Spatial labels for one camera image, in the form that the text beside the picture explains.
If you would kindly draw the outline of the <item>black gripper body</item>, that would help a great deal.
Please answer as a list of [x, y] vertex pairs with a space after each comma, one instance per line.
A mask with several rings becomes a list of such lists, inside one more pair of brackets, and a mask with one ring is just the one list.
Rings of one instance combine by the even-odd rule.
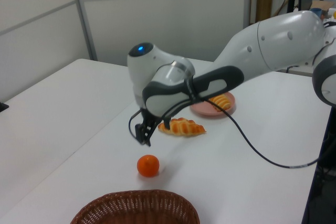
[[159, 124], [160, 117], [153, 115], [147, 109], [141, 108], [141, 115], [143, 117], [143, 124]]

